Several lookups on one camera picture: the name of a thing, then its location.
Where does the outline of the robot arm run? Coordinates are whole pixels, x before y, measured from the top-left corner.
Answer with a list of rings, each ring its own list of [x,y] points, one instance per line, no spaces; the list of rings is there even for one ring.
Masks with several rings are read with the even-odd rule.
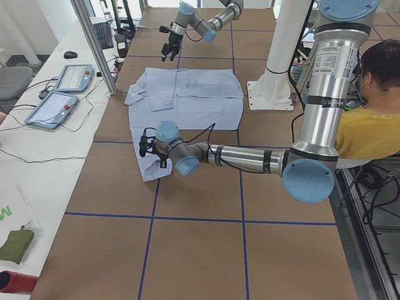
[[[183,175],[201,163],[230,166],[248,173],[278,174],[287,193],[303,203],[318,203],[334,188],[339,154],[334,148],[346,105],[356,52],[369,37],[378,1],[321,1],[312,51],[310,88],[304,104],[299,139],[283,152],[242,149],[209,142],[191,144],[178,125],[163,121],[153,136],[143,135],[139,155],[154,154],[165,168],[168,161]]]
[[[244,2],[240,0],[221,1],[225,9],[210,20],[205,20],[198,11],[186,2],[182,2],[175,20],[169,26],[160,26],[159,31],[168,33],[168,43],[161,50],[161,60],[165,61],[170,54],[173,61],[179,54],[183,37],[188,26],[191,26],[207,43],[211,43],[227,23],[239,19],[244,9]]]

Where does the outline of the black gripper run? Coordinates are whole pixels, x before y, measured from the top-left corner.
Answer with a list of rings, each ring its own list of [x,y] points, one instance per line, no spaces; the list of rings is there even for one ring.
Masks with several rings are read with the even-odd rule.
[[[176,22],[172,22],[169,26],[160,26],[159,31],[169,34],[168,43],[165,43],[161,50],[161,60],[164,62],[168,54],[171,54],[169,60],[174,61],[174,58],[180,52],[184,27]]]
[[[160,168],[166,169],[168,166],[168,157],[161,153],[156,147],[156,137],[155,136],[148,136],[147,130],[153,129],[156,130],[154,127],[145,127],[143,130],[143,134],[139,141],[139,155],[144,157],[146,154],[155,154],[160,159]]]

